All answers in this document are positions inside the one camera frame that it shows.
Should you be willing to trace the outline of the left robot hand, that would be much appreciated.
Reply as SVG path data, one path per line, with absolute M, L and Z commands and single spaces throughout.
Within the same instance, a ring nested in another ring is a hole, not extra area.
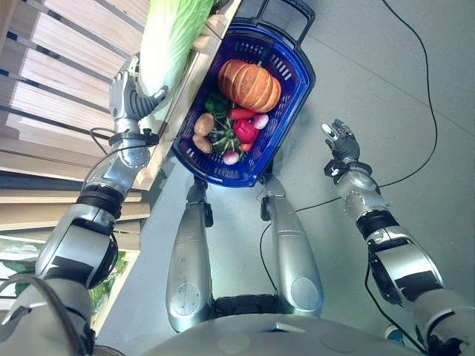
M 166 98 L 168 87 L 163 85 L 151 96 L 144 96 L 137 91 L 137 77 L 140 69 L 138 53 L 125 60 L 113 77 L 109 89 L 109 111 L 114 120 L 133 119 L 140 121 Z

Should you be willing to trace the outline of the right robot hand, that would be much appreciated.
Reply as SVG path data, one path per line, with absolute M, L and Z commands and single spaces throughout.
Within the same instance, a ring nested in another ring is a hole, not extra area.
M 353 132 L 340 119 L 330 124 L 323 123 L 321 130 L 325 135 L 325 143 L 329 147 L 333 158 L 342 162 L 358 162 L 360 147 Z

